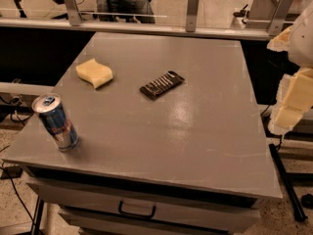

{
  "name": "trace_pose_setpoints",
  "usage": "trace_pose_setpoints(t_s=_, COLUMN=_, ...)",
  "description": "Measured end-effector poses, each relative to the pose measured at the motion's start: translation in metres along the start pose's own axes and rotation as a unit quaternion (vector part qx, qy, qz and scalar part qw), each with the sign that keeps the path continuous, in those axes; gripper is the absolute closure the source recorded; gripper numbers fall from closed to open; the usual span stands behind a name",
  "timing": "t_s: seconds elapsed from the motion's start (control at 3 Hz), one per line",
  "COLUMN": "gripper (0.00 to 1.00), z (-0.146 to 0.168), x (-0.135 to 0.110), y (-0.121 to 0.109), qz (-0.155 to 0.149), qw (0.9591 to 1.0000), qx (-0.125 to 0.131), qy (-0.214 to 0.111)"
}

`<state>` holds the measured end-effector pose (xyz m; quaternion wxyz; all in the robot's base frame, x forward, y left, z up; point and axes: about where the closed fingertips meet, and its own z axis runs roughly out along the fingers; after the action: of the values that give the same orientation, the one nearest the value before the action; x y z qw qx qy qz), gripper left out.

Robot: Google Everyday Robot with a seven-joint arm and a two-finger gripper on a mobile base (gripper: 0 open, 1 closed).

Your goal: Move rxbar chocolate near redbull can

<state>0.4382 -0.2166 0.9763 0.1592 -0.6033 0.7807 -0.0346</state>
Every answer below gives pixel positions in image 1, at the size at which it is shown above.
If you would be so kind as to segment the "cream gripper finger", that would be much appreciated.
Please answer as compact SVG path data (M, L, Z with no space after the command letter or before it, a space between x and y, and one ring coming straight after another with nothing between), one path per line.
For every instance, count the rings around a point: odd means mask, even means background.
M267 48L274 52L289 51L291 27L284 29L267 44Z
M268 129L272 134L285 135L313 107L313 70L300 68L294 75L284 74L276 100Z

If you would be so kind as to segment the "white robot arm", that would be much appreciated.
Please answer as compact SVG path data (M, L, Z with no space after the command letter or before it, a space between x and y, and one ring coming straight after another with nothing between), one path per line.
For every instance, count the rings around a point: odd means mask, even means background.
M283 75L268 123L272 134L285 135L313 107L313 2L267 48L287 51L289 61L299 66L294 75Z

